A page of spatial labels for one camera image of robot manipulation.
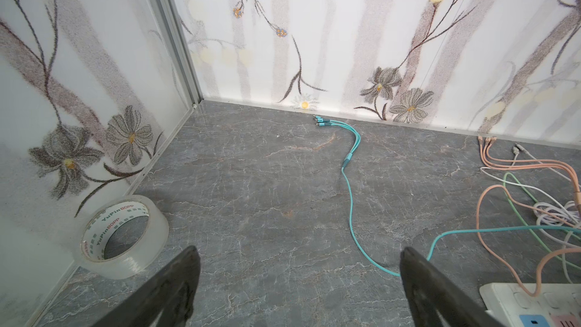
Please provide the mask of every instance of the white power strip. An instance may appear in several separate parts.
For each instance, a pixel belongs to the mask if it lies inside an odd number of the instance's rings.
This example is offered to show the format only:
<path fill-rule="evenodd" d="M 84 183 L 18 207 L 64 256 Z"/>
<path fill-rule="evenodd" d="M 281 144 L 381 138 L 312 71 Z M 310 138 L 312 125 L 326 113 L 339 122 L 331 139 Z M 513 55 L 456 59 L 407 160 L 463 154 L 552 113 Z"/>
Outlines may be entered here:
<path fill-rule="evenodd" d="M 534 284 L 525 284 L 534 290 Z M 516 283 L 490 283 L 480 288 L 490 313 L 507 327 L 581 327 L 581 285 L 543 284 L 530 297 Z"/>

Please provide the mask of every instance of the marble surface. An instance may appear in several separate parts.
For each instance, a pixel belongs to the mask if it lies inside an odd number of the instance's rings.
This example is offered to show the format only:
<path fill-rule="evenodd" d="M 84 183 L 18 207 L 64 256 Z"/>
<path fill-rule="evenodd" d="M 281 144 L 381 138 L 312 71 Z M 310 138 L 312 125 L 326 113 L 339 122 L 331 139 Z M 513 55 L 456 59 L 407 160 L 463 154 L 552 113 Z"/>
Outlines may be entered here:
<path fill-rule="evenodd" d="M 403 247 L 425 254 L 436 235 L 474 227 L 476 200 L 494 184 L 478 172 L 476 137 L 347 122 L 362 136 L 346 168 L 354 229 L 372 258 L 397 269 Z M 79 269 L 38 326 L 93 324 L 190 244 L 200 251 L 202 274 L 188 325 L 413 325 L 401 280 L 372 266 L 349 233 L 340 166 L 353 140 L 344 129 L 316 127 L 309 114 L 204 101 L 136 191 L 169 221 L 159 258 L 125 280 Z M 511 157 L 512 145 L 499 140 L 492 153 Z M 581 168 L 579 150 L 523 145 Z M 571 198 L 570 184 L 549 170 L 516 174 L 559 200 Z M 513 194 L 528 201 L 518 189 Z M 482 225 L 519 225 L 499 190 L 483 202 Z M 529 232 L 485 239 L 533 282 L 545 251 Z M 513 281 L 474 234 L 445 237 L 432 263 L 481 305 L 480 286 Z M 543 278 L 566 282 L 557 261 Z"/>

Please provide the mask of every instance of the packing tape roll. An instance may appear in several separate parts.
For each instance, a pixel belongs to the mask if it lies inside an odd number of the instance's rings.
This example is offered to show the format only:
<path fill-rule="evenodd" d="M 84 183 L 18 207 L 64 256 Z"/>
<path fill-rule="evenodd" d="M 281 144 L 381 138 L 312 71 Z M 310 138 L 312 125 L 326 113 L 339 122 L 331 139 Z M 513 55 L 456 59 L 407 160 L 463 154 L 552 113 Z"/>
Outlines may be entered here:
<path fill-rule="evenodd" d="M 124 253 L 105 259 L 105 245 L 124 223 L 148 216 L 143 235 Z M 133 194 L 117 199 L 99 209 L 83 231 L 77 263 L 109 279 L 125 279 L 145 269 L 161 252 L 167 241 L 166 217 L 145 196 Z"/>

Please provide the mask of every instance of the baseboard trim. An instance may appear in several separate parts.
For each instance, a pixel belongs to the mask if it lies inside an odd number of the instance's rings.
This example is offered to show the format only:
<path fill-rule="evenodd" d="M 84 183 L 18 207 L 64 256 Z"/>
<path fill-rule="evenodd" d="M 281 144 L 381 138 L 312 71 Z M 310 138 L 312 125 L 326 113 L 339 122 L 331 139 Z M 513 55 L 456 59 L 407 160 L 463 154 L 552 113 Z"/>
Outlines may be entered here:
<path fill-rule="evenodd" d="M 159 151 L 153 156 L 153 158 L 149 161 L 149 163 L 143 168 L 143 170 L 139 173 L 139 175 L 131 182 L 131 185 L 125 192 L 125 196 L 133 194 L 137 187 L 141 184 L 144 180 L 145 176 L 149 173 L 149 171 L 153 168 L 157 160 L 162 156 L 163 152 L 167 149 L 170 145 L 171 141 L 174 140 L 176 135 L 178 134 L 179 130 L 184 126 L 185 122 L 190 118 L 193 111 L 198 107 L 198 105 L 194 104 L 190 110 L 179 120 L 176 127 L 171 131 L 170 136 L 165 139 L 162 145 L 159 147 Z M 34 327 L 37 323 L 41 320 L 41 318 L 47 313 L 48 309 L 53 305 L 56 297 L 61 294 L 64 287 L 67 285 L 68 281 L 73 277 L 74 273 L 79 268 L 76 263 L 72 263 L 67 271 L 63 273 L 62 279 L 54 286 L 51 292 L 47 295 L 47 298 L 44 300 L 43 303 L 34 311 L 33 315 L 28 319 L 25 324 L 25 327 Z"/>
<path fill-rule="evenodd" d="M 261 107 L 261 108 L 274 109 L 274 110 L 291 111 L 293 113 L 324 115 L 327 117 L 335 117 L 335 118 L 343 118 L 343 119 L 351 119 L 351 120 L 367 121 L 367 122 L 376 122 L 376 123 L 382 123 L 382 124 L 386 124 L 386 125 L 394 125 L 396 127 L 414 127 L 416 129 L 426 129 L 426 130 L 433 130 L 436 132 L 444 132 L 444 133 L 453 133 L 453 134 L 471 135 L 471 136 L 482 135 L 484 137 L 496 136 L 498 139 L 509 140 L 511 142 L 523 142 L 523 143 L 539 144 L 539 145 L 551 146 L 551 147 L 581 150 L 581 144 L 576 145 L 576 144 L 548 142 L 546 140 L 527 139 L 527 138 L 522 138 L 522 137 L 510 136 L 510 135 L 506 135 L 506 134 L 495 134 L 495 133 L 484 134 L 484 133 L 480 133 L 480 132 L 473 131 L 473 130 L 452 129 L 452 128 L 447 128 L 447 127 L 433 127 L 431 125 L 426 125 L 426 124 L 406 124 L 406 123 L 395 122 L 395 121 L 385 121 L 385 120 L 379 120 L 379 119 L 373 119 L 373 118 L 359 117 L 357 115 L 340 113 L 338 111 L 302 110 L 302 109 L 295 109 L 295 108 L 288 107 L 288 106 L 280 106 L 280 105 L 274 105 L 274 104 L 258 104 L 258 103 L 251 103 L 248 101 L 228 100 L 228 99 L 223 99 L 223 98 L 205 98 L 205 100 L 206 101 L 215 101 L 218 103 L 237 104 L 237 105 L 254 106 L 254 107 Z"/>
<path fill-rule="evenodd" d="M 137 187 L 139 187 L 139 185 L 141 184 L 142 180 L 145 178 L 145 176 L 147 176 L 149 171 L 151 171 L 153 166 L 157 163 L 157 160 L 162 156 L 163 152 L 165 152 L 167 147 L 170 145 L 171 141 L 174 140 L 179 130 L 184 126 L 185 122 L 190 118 L 193 111 L 197 107 L 198 106 L 194 104 L 194 106 L 184 115 L 184 117 L 182 117 L 179 120 L 178 125 L 176 125 L 174 130 L 171 131 L 170 136 L 168 136 L 165 142 L 163 142 L 163 144 L 159 147 L 159 151 L 157 152 L 157 154 L 153 156 L 149 163 L 143 168 L 143 171 L 141 171 L 141 173 L 139 173 L 139 175 L 133 180 L 133 182 L 131 182 L 131 185 L 127 189 L 127 192 L 125 192 L 125 196 L 129 196 L 130 194 L 133 194 L 135 192 Z"/>

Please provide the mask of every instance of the printed flower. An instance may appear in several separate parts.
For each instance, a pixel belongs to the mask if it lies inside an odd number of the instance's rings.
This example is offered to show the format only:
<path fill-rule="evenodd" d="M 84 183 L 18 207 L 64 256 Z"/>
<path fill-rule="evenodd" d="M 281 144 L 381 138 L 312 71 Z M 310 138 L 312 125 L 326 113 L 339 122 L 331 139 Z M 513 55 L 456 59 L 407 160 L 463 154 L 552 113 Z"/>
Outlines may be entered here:
<path fill-rule="evenodd" d="M 287 34 L 288 33 L 284 29 L 277 28 L 277 36 L 279 36 L 280 38 L 286 37 Z"/>
<path fill-rule="evenodd" d="M 319 101 L 314 96 L 303 94 L 293 99 L 293 107 L 302 110 L 316 110 Z"/>
<path fill-rule="evenodd" d="M 373 86 L 369 89 L 361 90 L 360 94 L 365 96 L 364 101 L 366 103 L 373 104 L 379 95 L 386 100 L 391 100 L 393 98 L 392 87 L 399 86 L 402 83 L 402 77 L 396 68 L 386 67 L 381 69 L 381 67 L 378 67 L 375 69 L 373 77 L 367 81 L 372 83 Z"/>
<path fill-rule="evenodd" d="M 79 194 L 89 186 L 83 169 L 97 163 L 103 152 L 86 147 L 89 132 L 82 127 L 59 125 L 42 140 L 42 147 L 28 149 L 32 161 L 40 166 L 40 177 L 59 171 L 59 183 L 51 195 L 60 199 L 69 191 Z"/>
<path fill-rule="evenodd" d="M 129 105 L 125 108 L 125 116 L 115 115 L 109 121 L 106 139 L 119 146 L 113 161 L 122 163 L 129 156 L 129 161 L 133 165 L 138 165 L 141 161 L 142 149 L 147 147 L 153 140 L 151 125 L 140 127 L 141 114 L 133 110 Z"/>
<path fill-rule="evenodd" d="M 234 17 L 241 18 L 242 17 L 242 8 L 234 8 Z"/>
<path fill-rule="evenodd" d="M 397 122 L 420 122 L 428 116 L 422 107 L 432 103 L 434 92 L 428 91 L 422 94 L 420 89 L 411 89 L 402 95 L 400 105 L 394 105 L 389 108 L 392 114 L 398 114 L 393 120 Z"/>

